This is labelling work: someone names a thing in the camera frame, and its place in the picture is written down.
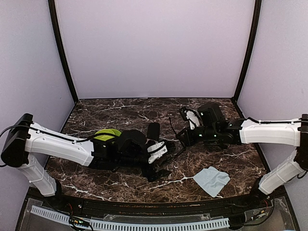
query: marble table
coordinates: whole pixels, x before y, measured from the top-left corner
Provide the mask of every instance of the marble table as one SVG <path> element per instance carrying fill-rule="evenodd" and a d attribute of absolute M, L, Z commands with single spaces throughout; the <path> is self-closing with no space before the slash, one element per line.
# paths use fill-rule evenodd
<path fill-rule="evenodd" d="M 197 109 L 206 102 L 217 102 L 226 119 L 239 118 L 230 99 L 149 98 L 81 100 L 74 107 L 63 133 L 87 137 L 103 128 L 138 129 L 146 134 L 150 122 L 161 125 L 161 137 L 176 142 L 170 128 L 180 131 L 188 126 L 178 113 L 182 106 Z M 95 170 L 77 163 L 51 157 L 46 166 L 60 181 L 66 195 L 112 202 L 178 203 L 213 199 L 193 180 L 203 168 L 213 166 L 230 176 L 218 198 L 249 193 L 254 181 L 266 173 L 253 145 L 230 145 L 222 150 L 199 143 L 162 168 L 172 171 L 163 179 L 149 183 L 139 169 L 120 168 L 117 172 Z"/>

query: white perforated rail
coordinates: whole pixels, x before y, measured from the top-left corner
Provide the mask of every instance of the white perforated rail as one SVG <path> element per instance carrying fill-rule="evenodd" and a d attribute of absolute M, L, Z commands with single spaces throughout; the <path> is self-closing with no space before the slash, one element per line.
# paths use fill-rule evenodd
<path fill-rule="evenodd" d="M 69 216 L 55 211 L 33 205 L 31 213 L 64 225 L 69 225 Z M 84 220 L 90 222 L 93 229 L 96 231 L 207 231 L 229 227 L 228 218 L 182 224 L 126 224 L 95 219 Z"/>

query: white wall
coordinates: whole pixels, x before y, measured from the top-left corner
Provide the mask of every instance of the white wall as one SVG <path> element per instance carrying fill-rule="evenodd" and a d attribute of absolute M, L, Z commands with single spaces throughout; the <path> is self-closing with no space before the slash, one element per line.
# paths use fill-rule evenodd
<path fill-rule="evenodd" d="M 78 96 L 233 96 L 254 2 L 58 0 Z"/>
<path fill-rule="evenodd" d="M 254 51 L 239 106 L 256 119 L 308 113 L 308 2 L 263 1 Z M 271 168 L 294 149 L 261 146 Z M 286 185 L 302 230 L 308 227 L 308 177 Z"/>
<path fill-rule="evenodd" d="M 24 113 L 60 130 L 72 107 L 48 1 L 0 1 L 0 131 Z M 0 186 L 0 231 L 13 231 L 29 185 L 18 170 L 5 167 Z"/>

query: lime green object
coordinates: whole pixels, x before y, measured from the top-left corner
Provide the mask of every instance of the lime green object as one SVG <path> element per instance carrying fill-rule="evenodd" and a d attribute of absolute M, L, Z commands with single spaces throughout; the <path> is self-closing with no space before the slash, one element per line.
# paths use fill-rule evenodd
<path fill-rule="evenodd" d="M 113 134 L 116 136 L 120 136 L 121 132 L 119 130 L 116 129 L 102 129 L 98 132 L 96 132 L 95 134 L 100 134 L 100 133 L 109 133 L 109 134 Z M 101 141 L 107 141 L 111 138 L 113 138 L 114 136 L 108 136 L 108 135 L 101 135 L 101 136 L 97 136 L 95 137 L 95 139 L 101 140 Z"/>

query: black frame post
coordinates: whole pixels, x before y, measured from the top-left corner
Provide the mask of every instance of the black frame post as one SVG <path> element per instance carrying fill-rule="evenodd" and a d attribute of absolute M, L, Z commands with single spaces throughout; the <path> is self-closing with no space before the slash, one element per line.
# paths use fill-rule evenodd
<path fill-rule="evenodd" d="M 261 12 L 261 3 L 262 3 L 262 0 L 256 0 L 255 1 L 254 15 L 253 15 L 253 18 L 252 18 L 246 54 L 245 54 L 242 70 L 241 70 L 241 73 L 240 73 L 239 81 L 237 83 L 236 90 L 235 90 L 234 97 L 233 97 L 236 102 L 240 98 L 240 94 L 241 94 L 241 91 L 242 91 L 242 88 L 243 88 L 243 85 L 244 85 L 244 81 L 245 81 L 245 77 L 246 77 L 246 74 L 247 74 L 252 50 L 253 50 L 253 47 L 254 47 L 256 34 L 257 34 L 257 27 L 258 27 L 258 23 L 259 23 L 260 12 Z"/>
<path fill-rule="evenodd" d="M 54 33 L 54 37 L 56 39 L 58 52 L 59 52 L 60 60 L 61 60 L 61 63 L 62 63 L 62 68 L 63 68 L 64 74 L 65 74 L 65 78 L 66 78 L 69 90 L 71 92 L 72 98 L 73 98 L 74 102 L 77 103 L 79 99 L 78 99 L 78 96 L 77 96 L 77 92 L 76 92 L 76 89 L 75 89 L 75 86 L 74 86 L 74 83 L 73 83 L 71 73 L 69 71 L 66 55 L 65 55 L 65 52 L 64 52 L 64 46 L 63 46 L 62 38 L 61 38 L 55 1 L 54 0 L 48 0 L 48 4 L 49 4 L 49 11 L 50 11 L 53 33 Z"/>

